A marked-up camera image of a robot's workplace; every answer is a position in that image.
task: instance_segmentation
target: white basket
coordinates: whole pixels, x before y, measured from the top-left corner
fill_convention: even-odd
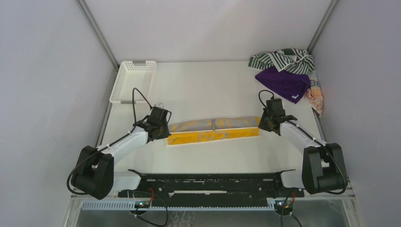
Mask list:
[[[113,104],[132,104],[132,89],[136,87],[152,103],[156,77],[155,61],[123,61],[118,70],[110,102]],[[135,104],[146,104],[138,92],[135,92],[134,97]]]

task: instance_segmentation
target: white wall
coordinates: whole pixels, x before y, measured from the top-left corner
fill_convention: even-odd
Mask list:
[[[340,2],[314,57],[323,124],[368,226],[399,226],[401,1]]]
[[[330,0],[87,0],[119,62],[240,61],[306,49]]]
[[[112,65],[74,0],[0,1],[0,226],[60,226]]]

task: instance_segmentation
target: purple towel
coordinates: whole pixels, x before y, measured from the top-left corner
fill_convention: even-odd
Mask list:
[[[305,92],[311,88],[308,75],[297,75],[284,70],[279,72],[274,66],[263,70],[255,78],[270,90],[293,103],[299,102]]]

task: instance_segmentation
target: green and white striped towel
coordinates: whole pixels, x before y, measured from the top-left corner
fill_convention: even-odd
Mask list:
[[[254,55],[248,64],[248,67],[258,70],[272,66],[279,72],[285,70],[294,74],[310,74],[314,70],[314,59],[306,50],[285,49]]]

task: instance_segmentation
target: pile of towels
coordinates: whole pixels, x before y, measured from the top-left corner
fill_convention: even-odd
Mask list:
[[[263,70],[255,78],[270,90],[293,103],[304,98],[322,115],[323,96],[314,59],[308,51],[284,49],[257,54],[251,57],[248,67]]]

